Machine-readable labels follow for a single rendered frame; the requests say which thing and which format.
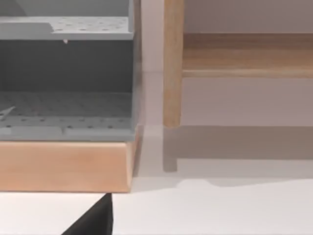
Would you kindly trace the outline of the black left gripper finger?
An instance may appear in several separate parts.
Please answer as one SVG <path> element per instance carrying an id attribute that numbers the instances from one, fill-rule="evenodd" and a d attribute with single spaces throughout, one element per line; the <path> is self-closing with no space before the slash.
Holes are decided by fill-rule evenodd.
<path id="1" fill-rule="evenodd" d="M 61 235 L 112 235 L 113 202 L 107 193 Z"/>

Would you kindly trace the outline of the pale wooden drawer front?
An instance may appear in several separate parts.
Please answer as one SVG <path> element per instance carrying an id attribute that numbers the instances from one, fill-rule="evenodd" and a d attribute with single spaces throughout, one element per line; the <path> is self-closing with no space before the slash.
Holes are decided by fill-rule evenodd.
<path id="1" fill-rule="evenodd" d="M 129 192 L 142 128 L 127 142 L 0 141 L 0 191 Z"/>

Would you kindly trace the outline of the grey pierced drawer cabinet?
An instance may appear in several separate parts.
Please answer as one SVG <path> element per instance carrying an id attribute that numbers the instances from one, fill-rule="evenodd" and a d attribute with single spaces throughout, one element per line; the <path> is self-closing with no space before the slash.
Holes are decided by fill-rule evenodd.
<path id="1" fill-rule="evenodd" d="M 0 0 L 0 141 L 133 141 L 141 0 Z"/>

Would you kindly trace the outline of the open wooden shelf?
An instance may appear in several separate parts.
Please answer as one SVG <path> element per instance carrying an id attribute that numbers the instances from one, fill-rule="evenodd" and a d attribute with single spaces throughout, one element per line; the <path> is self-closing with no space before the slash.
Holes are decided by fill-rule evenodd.
<path id="1" fill-rule="evenodd" d="M 164 0 L 163 124 L 180 126 L 184 78 L 313 79 L 313 32 L 185 33 L 185 0 Z"/>

